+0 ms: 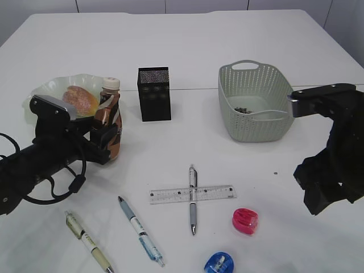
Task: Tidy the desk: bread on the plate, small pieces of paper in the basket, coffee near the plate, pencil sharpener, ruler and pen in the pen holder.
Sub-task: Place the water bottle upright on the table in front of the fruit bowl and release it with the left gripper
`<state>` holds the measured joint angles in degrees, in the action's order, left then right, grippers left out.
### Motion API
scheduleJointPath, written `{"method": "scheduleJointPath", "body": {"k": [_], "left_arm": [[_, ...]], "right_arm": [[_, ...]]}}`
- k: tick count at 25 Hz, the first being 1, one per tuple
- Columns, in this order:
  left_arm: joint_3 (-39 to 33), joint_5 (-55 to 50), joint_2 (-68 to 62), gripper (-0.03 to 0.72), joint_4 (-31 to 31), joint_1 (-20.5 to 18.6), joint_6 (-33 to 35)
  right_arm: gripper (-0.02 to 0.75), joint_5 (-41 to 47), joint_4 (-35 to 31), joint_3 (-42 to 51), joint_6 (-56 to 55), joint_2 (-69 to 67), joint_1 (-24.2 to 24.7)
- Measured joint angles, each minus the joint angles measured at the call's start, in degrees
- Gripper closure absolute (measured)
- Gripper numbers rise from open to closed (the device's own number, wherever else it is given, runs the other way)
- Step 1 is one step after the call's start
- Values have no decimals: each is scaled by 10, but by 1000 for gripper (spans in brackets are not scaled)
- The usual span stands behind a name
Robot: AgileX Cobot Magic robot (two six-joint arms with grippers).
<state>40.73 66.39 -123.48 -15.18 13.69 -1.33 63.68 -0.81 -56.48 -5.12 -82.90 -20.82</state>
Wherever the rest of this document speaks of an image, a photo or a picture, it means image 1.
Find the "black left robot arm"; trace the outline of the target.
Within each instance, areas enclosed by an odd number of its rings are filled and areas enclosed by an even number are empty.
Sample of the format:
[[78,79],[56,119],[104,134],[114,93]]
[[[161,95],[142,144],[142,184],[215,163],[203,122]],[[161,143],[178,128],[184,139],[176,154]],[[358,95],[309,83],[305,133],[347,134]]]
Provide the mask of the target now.
[[[87,162],[104,165],[111,159],[107,142],[116,136],[116,125],[94,129],[93,118],[46,120],[38,118],[32,145],[20,149],[13,138],[5,136],[15,147],[15,153],[1,157],[1,214],[10,214],[22,200],[38,205],[51,205],[77,193],[84,184]],[[74,179],[62,195],[52,193],[51,200],[30,197],[35,186],[44,180],[55,186],[53,175],[82,162],[79,174],[71,170]]]

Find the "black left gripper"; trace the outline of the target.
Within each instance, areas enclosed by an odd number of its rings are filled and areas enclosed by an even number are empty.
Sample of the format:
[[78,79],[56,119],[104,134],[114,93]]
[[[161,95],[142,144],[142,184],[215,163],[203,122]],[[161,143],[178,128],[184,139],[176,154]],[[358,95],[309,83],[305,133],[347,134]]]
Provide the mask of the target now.
[[93,117],[74,121],[36,121],[31,145],[32,168],[65,168],[80,160],[104,165],[110,151],[104,150],[118,132],[117,125],[92,129]]

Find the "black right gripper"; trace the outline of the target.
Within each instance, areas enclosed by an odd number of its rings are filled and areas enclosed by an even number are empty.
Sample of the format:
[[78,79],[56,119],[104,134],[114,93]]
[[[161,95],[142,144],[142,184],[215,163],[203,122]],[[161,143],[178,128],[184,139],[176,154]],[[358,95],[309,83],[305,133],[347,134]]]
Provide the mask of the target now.
[[330,204],[363,197],[363,99],[335,116],[326,147],[297,166],[293,176],[304,190],[304,204],[318,215]]

